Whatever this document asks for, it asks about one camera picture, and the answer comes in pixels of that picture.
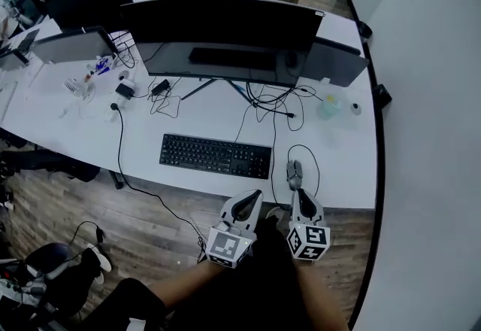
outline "desk leg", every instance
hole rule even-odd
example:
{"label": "desk leg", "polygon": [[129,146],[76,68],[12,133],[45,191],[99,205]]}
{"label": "desk leg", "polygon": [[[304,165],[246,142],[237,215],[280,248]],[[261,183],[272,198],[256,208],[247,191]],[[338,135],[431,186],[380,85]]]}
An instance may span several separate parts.
{"label": "desk leg", "polygon": [[113,171],[108,171],[110,173],[110,176],[112,177],[113,184],[115,185],[115,189],[121,190],[123,188],[123,183],[119,181],[117,178],[117,175]]}

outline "monitor stand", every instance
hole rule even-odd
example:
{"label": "monitor stand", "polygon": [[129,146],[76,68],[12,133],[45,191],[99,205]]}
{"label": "monitor stand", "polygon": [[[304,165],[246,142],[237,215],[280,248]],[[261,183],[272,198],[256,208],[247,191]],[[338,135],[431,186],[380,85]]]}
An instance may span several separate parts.
{"label": "monitor stand", "polygon": [[[189,98],[190,96],[192,96],[192,95],[194,95],[195,93],[197,93],[199,90],[202,90],[202,89],[204,89],[205,87],[208,87],[209,85],[211,85],[212,83],[214,83],[214,82],[216,82],[216,81],[217,81],[216,78],[212,78],[211,80],[209,80],[209,81],[206,82],[205,84],[202,84],[202,85],[199,86],[197,89],[194,89],[192,92],[190,92],[190,93],[187,94],[186,96],[182,97],[181,100],[183,101],[184,99]],[[254,106],[253,103],[247,98],[247,96],[246,96],[244,93],[242,93],[242,91],[241,91],[238,87],[236,87],[231,80],[224,80],[224,81],[227,82],[229,85],[231,85],[237,93],[239,93],[241,96],[243,96],[243,97],[246,99],[247,102],[249,102],[252,106]]]}

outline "black monitor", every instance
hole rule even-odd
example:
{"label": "black monitor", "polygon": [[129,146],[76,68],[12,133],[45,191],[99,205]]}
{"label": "black monitor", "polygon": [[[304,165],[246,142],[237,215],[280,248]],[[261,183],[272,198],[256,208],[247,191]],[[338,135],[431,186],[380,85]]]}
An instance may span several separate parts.
{"label": "black monitor", "polygon": [[102,26],[108,33],[125,30],[120,6],[132,0],[52,0],[47,11],[62,31]]}
{"label": "black monitor", "polygon": [[288,87],[324,15],[271,0],[155,0],[124,5],[122,14],[150,75]]}

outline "white desk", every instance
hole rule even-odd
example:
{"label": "white desk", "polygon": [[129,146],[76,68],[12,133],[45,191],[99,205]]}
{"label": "white desk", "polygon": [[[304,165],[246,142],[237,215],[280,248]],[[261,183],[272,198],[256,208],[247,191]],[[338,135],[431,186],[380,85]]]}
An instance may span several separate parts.
{"label": "white desk", "polygon": [[[53,21],[40,27],[38,38],[59,32]],[[326,14],[318,36],[362,49],[355,23],[333,14]],[[132,52],[139,57],[135,48],[132,48]],[[0,126],[42,147],[118,172],[116,155],[120,121],[117,116],[113,122],[107,123],[102,113],[111,102],[111,95],[119,82],[119,73],[126,68],[123,66],[95,76],[95,97],[86,104],[70,96],[62,88],[62,83],[67,77],[80,78],[85,75],[87,63],[42,65],[35,57],[28,68],[4,73],[4,80],[17,80],[18,86]],[[136,94],[145,94],[153,78],[148,76],[142,62],[129,71],[135,75]],[[300,84],[314,87],[321,98],[327,94],[337,95],[343,101],[344,108],[331,120],[321,121],[316,116],[319,100],[304,98],[304,127],[298,132],[289,130],[284,116],[276,116],[273,178],[277,201],[289,204],[291,199],[286,183],[287,150],[294,144],[304,144],[313,151],[319,164],[317,197],[324,206],[374,208],[377,144],[367,69],[351,87],[345,89],[303,78],[299,80]],[[173,95],[184,96],[198,85],[198,79],[183,78],[175,86]],[[264,94],[275,92],[268,90]],[[361,105],[360,116],[351,113],[349,106],[353,102]],[[286,104],[289,111],[296,114],[290,120],[291,126],[298,127],[301,124],[298,98],[289,96]],[[151,103],[146,99],[127,101],[122,108],[126,125],[121,156],[123,172],[148,181],[223,196],[259,188],[264,193],[265,201],[272,202],[270,179],[257,180],[159,165],[164,133],[233,141],[247,106],[246,100],[225,81],[217,81],[182,102],[177,119],[161,114],[151,115]],[[176,109],[177,103],[172,100],[171,106],[164,111],[175,114]],[[255,113],[253,108],[247,112],[238,142],[272,147],[273,116],[270,114],[262,123],[257,123]],[[299,147],[293,149],[291,155],[302,162],[303,187],[314,192],[317,170],[312,156]]]}

